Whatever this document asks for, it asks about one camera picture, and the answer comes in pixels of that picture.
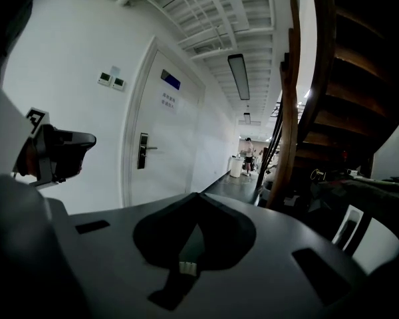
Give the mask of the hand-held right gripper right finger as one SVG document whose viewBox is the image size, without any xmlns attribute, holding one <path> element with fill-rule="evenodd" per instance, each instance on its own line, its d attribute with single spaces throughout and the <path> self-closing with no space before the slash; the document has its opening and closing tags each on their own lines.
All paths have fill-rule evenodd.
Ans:
<svg viewBox="0 0 399 319">
<path fill-rule="evenodd" d="M 198 268 L 225 270 L 234 267 L 252 249 L 256 240 L 256 226 L 243 213 L 200 194 L 197 224 L 203 236 L 204 251 Z"/>
</svg>

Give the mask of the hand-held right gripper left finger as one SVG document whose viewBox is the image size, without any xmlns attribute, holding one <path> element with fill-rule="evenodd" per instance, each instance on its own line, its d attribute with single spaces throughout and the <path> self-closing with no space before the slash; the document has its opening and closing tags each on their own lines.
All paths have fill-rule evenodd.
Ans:
<svg viewBox="0 0 399 319">
<path fill-rule="evenodd" d="M 179 266 L 180 253 L 198 224 L 199 200 L 198 193 L 191 193 L 137 223 L 133 241 L 147 263 Z"/>
</svg>

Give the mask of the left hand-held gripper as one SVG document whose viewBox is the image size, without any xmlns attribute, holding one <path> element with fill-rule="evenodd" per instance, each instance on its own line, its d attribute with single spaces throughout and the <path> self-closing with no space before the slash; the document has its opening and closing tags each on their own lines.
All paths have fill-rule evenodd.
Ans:
<svg viewBox="0 0 399 319">
<path fill-rule="evenodd" d="M 58 185 L 78 175 L 86 152 L 96 145 L 96 136 L 60 130 L 50 123 L 49 113 L 31 108 L 26 118 L 32 123 L 23 149 L 13 168 L 14 175 L 30 175 L 37 189 Z"/>
</svg>

